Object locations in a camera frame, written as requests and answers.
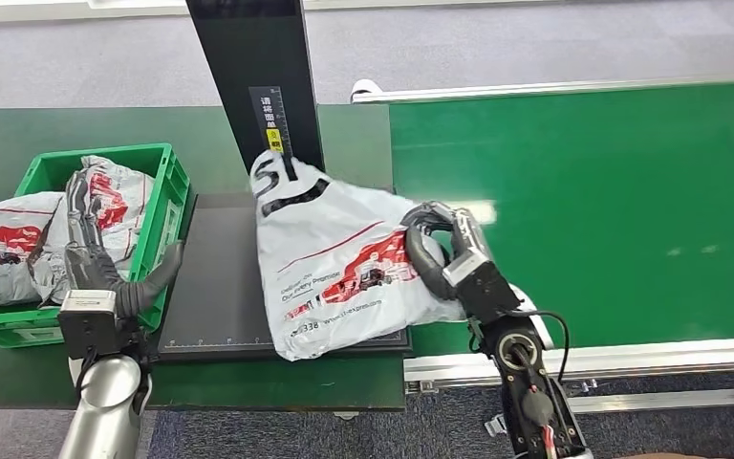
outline gray carpet floor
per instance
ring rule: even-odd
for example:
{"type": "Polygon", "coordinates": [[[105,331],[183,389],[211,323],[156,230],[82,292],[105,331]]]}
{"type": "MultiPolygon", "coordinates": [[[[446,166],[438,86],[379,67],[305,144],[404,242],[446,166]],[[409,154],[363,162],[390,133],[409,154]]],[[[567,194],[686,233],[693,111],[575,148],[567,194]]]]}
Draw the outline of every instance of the gray carpet floor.
{"type": "MultiPolygon", "coordinates": [[[[483,424],[499,412],[496,388],[410,395],[403,413],[163,412],[149,459],[510,458],[507,437],[483,424]]],[[[673,451],[734,458],[734,407],[578,417],[598,459],[673,451]]]]}
{"type": "MultiPolygon", "coordinates": [[[[734,75],[734,0],[313,11],[306,19],[321,103],[345,103],[363,77],[402,90],[734,75]]],[[[0,107],[217,104],[188,18],[0,24],[0,107]]],[[[482,430],[494,414],[483,397],[413,397],[406,413],[351,422],[151,413],[140,457],[504,457],[497,452],[506,443],[482,430]]],[[[597,457],[661,449],[734,457],[734,408],[595,416],[582,423],[597,457]]],[[[0,411],[0,459],[53,457],[70,418],[0,411]]]]}

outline metal bracket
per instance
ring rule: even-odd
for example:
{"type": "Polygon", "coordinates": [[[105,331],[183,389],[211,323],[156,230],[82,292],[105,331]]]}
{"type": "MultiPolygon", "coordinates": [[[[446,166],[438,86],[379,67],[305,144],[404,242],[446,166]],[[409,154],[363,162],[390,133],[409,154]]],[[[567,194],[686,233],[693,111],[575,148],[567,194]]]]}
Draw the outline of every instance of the metal bracket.
{"type": "Polygon", "coordinates": [[[505,418],[502,414],[497,414],[490,421],[486,423],[486,430],[488,435],[495,437],[497,435],[507,435],[507,426],[505,424],[505,418]]]}
{"type": "Polygon", "coordinates": [[[406,384],[407,394],[437,394],[439,391],[433,381],[411,381],[406,384]]]}

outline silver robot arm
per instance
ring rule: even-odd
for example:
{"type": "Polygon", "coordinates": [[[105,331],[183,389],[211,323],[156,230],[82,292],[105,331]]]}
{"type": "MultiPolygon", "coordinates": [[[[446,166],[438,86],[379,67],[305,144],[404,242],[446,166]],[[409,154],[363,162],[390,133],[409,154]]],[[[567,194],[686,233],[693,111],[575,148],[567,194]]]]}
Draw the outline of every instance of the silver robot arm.
{"type": "Polygon", "coordinates": [[[182,244],[141,282],[126,282],[102,246],[99,200],[85,172],[66,185],[70,242],[65,249],[71,283],[57,318],[69,354],[79,404],[60,459],[133,459],[141,414],[153,389],[146,336],[137,321],[175,278],[182,244]]]}

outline black measuring board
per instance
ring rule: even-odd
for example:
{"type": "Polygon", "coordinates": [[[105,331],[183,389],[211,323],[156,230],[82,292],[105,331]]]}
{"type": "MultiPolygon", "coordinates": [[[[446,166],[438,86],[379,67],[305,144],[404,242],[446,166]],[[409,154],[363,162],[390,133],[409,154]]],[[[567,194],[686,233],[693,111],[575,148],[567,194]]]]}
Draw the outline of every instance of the black measuring board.
{"type": "MultiPolygon", "coordinates": [[[[160,361],[276,357],[257,262],[254,198],[199,194],[159,338],[160,361]]],[[[411,351],[406,330],[335,351],[411,351]]]]}

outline robot forearm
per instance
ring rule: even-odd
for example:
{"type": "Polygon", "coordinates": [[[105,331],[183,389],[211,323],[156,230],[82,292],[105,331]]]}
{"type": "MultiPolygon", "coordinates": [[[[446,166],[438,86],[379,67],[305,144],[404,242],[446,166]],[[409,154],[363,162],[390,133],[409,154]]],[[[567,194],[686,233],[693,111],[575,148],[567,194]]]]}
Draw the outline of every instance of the robot forearm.
{"type": "Polygon", "coordinates": [[[85,371],[60,459],[133,459],[152,389],[150,375],[124,355],[100,359],[85,371]]]}

